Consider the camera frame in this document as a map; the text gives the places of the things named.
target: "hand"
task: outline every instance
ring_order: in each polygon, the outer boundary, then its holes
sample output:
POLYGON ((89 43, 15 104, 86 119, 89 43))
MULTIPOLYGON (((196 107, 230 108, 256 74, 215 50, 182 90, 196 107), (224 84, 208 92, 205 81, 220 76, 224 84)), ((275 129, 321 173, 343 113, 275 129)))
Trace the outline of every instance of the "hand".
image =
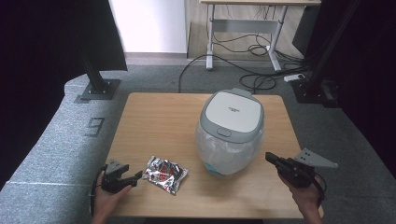
POLYGON ((116 208, 119 200, 132 188, 131 185, 128 185, 120 192, 111 194, 99 187, 102 183, 102 178, 103 174, 100 174, 96 183, 96 186, 98 187, 96 187, 95 190, 92 224, 106 223, 107 218, 116 208))
POLYGON ((300 212, 303 214, 304 220, 308 224, 321 224, 321 218, 318 211, 318 189, 311 184, 308 188, 295 188, 281 175, 279 178, 289 187, 294 201, 297 203, 300 212))

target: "power strip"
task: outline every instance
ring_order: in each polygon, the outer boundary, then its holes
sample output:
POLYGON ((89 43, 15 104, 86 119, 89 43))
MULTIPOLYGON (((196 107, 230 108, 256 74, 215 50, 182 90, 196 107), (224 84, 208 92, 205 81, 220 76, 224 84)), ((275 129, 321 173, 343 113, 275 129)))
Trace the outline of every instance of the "power strip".
POLYGON ((291 76, 286 76, 283 79, 285 79, 285 82, 290 82, 294 80, 303 80, 305 76, 303 74, 296 74, 296 75, 291 75, 291 76))

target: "white rice cooker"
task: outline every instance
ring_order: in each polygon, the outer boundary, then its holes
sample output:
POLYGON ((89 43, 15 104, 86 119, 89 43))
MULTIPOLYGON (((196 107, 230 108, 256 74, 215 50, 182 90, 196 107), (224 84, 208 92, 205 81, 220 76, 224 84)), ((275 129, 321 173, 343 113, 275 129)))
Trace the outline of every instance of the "white rice cooker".
POLYGON ((218 91, 205 103, 195 132, 198 154, 218 176, 234 174, 262 149, 264 110, 250 92, 218 91))

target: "gray lid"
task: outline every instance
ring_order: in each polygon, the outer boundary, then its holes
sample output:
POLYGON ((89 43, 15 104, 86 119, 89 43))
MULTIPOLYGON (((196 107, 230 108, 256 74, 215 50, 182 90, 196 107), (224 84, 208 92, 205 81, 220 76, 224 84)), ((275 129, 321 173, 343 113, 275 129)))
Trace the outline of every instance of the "gray lid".
POLYGON ((259 134, 263 118, 262 104, 250 92, 234 88, 213 94, 200 122, 207 133, 221 140, 246 143, 259 134))

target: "wooden table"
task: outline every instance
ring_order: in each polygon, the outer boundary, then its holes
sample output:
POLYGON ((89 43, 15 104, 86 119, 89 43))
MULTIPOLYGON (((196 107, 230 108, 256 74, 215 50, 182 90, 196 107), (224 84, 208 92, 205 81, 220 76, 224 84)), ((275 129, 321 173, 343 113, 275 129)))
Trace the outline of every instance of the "wooden table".
POLYGON ((198 157, 195 126, 210 94, 132 93, 109 151, 111 159, 129 164, 129 177, 145 169, 151 156, 189 169, 177 195, 139 180, 113 216, 131 217, 302 217, 289 189, 280 181, 265 151, 294 157, 300 147, 282 98, 255 95, 264 107, 262 151, 244 170, 218 178, 198 157))
POLYGON ((289 6, 319 6, 320 0, 200 0, 200 3, 211 6, 208 13, 209 20, 209 42, 207 44, 206 69, 213 69, 213 34, 215 32, 228 33, 253 33, 272 34, 272 42, 267 46, 268 55, 276 71, 281 67, 277 60, 275 49, 279 39, 280 31, 285 20, 289 6), (282 12, 277 20, 219 20, 215 19, 215 5, 259 5, 259 6, 282 6, 282 12))

